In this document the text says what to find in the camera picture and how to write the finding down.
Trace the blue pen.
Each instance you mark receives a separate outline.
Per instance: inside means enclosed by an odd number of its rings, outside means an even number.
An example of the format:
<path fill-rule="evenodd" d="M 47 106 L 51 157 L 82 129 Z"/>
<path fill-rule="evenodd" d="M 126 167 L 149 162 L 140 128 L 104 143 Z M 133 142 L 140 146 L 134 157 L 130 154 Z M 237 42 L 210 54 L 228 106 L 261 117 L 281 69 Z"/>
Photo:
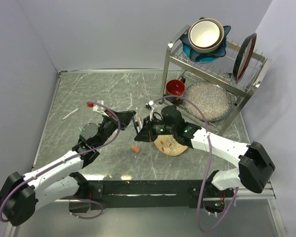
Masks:
<path fill-rule="evenodd" d="M 138 134 L 139 133 L 139 131 L 138 131 L 138 123 L 134 118 L 132 119 L 132 121 L 133 121 L 135 132 L 136 132 L 136 134 Z"/>

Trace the white marker with green end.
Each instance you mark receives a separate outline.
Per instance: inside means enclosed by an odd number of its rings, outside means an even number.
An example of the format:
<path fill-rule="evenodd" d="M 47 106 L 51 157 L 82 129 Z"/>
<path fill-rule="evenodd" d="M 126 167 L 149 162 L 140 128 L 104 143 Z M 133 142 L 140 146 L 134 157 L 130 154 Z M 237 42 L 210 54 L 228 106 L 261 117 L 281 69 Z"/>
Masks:
<path fill-rule="evenodd" d="M 76 112 L 79 111 L 79 108 L 74 109 L 73 111 L 71 111 L 70 113 L 68 113 L 67 115 L 65 115 L 62 120 L 66 120 L 68 119 L 70 116 L 72 116 L 73 114 L 75 114 Z"/>

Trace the white marker with pink end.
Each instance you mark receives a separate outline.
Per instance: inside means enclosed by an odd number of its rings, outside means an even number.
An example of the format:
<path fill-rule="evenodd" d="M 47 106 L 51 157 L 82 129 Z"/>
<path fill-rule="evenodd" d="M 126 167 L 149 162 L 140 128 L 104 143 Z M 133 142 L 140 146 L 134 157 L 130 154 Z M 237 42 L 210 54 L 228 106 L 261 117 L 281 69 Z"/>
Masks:
<path fill-rule="evenodd" d="M 137 121 L 138 121 L 139 129 L 141 130 L 143 126 L 142 126 L 140 117 L 137 118 Z"/>

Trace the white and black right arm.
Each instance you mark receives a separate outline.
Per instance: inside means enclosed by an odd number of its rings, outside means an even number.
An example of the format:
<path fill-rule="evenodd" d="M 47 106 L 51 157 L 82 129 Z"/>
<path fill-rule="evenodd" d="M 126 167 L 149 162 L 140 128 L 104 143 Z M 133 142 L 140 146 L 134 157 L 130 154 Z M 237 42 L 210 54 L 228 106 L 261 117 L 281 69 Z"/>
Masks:
<path fill-rule="evenodd" d="M 275 171 L 275 165 L 262 144 L 235 142 L 207 132 L 185 121 L 175 106 L 164 107 L 161 119 L 147 116 L 134 140 L 153 142 L 161 135 L 172 135 L 183 146 L 210 152 L 235 166 L 234 169 L 218 171 L 206 184 L 206 191 L 212 197 L 234 187 L 245 187 L 260 194 Z"/>

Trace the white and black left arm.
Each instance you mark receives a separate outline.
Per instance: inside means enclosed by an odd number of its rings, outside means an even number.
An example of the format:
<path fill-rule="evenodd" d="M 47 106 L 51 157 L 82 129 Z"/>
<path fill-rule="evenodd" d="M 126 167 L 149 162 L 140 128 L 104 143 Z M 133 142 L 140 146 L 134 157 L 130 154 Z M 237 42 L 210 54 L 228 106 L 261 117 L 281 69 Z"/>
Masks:
<path fill-rule="evenodd" d="M 36 210 L 61 198 L 93 202 L 100 199 L 102 186 L 94 187 L 79 170 L 91 164 L 99 149 L 115 140 L 134 121 L 133 110 L 104 110 L 100 124 L 86 124 L 78 143 L 50 164 L 26 174 L 10 174 L 0 191 L 0 221 L 19 226 Z"/>

